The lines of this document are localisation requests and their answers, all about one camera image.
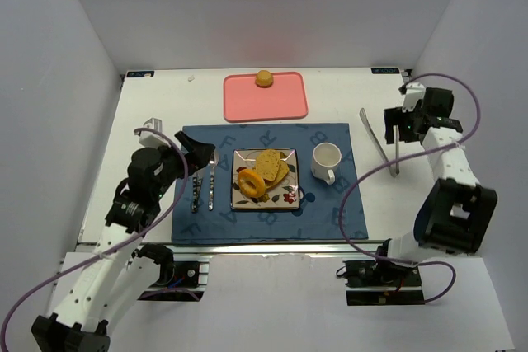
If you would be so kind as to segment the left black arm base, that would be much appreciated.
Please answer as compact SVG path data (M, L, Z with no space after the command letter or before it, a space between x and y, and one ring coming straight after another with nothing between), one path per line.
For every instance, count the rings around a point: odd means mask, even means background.
M145 244L131 254L127 269L138 264L153 268L155 280L139 295L139 301L199 302L205 292L208 264L176 259L166 246Z

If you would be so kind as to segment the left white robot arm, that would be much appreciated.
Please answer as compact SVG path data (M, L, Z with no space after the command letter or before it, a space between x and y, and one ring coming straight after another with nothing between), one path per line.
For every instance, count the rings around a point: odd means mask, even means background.
M165 218L160 200L169 187L205 168L215 146L182 131L175 142L148 127L135 133L142 147L116 188L92 257L77 265L78 279L64 300L32 325L42 351L107 351L111 327L144 291L175 279L172 251L142 241Z

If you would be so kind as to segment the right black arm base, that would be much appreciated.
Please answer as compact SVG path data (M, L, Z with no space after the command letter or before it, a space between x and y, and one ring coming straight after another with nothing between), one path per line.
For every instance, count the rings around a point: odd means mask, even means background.
M348 260L336 270L344 279L348 306L424 305L419 269L385 260Z

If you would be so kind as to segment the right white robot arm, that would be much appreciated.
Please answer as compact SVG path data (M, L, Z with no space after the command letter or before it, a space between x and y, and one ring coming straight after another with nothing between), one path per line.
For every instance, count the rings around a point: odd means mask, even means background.
M411 267L434 255L474 254L497 206L497 192L482 186L459 143L463 128L451 118L452 91L414 82L401 88L403 104L384 110L388 144L418 142L435 183L411 232L385 241L377 254Z

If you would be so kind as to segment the orange glazed bread roll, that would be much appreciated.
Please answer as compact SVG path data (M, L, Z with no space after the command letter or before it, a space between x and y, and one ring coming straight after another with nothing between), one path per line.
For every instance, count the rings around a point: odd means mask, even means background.
M266 183L253 169L245 168L238 173L238 186L249 198L259 198L266 193Z

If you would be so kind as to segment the silver metal tongs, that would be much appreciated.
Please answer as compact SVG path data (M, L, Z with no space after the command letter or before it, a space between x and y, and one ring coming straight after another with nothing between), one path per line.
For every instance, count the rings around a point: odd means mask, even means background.
M368 134L371 142L374 144L374 146L375 146L378 154L380 155L383 163L391 162L391 160L387 156L387 153L385 152L384 148L382 147L381 142L377 138L377 136L375 134L375 131L372 129L372 126L371 126L370 121L368 119L368 115L366 113L365 108L361 108L360 109L359 117L361 119L362 124L365 127L366 133ZM397 177L399 175L399 173L400 173L400 169L399 169L399 164L398 163L395 163L393 165L388 166L388 169L389 169L389 174L393 178Z

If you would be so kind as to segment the herb bread slice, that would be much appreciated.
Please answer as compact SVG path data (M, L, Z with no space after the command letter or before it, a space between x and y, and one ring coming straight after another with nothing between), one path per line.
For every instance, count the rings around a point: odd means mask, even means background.
M284 160L280 160L279 162L279 170L277 172L276 178L273 181L266 181L266 188L269 190L272 187L278 185L280 182L282 182L285 177L290 172L288 164Z
M255 160L255 171L265 181L275 180L280 169L280 154L275 149L260 152Z

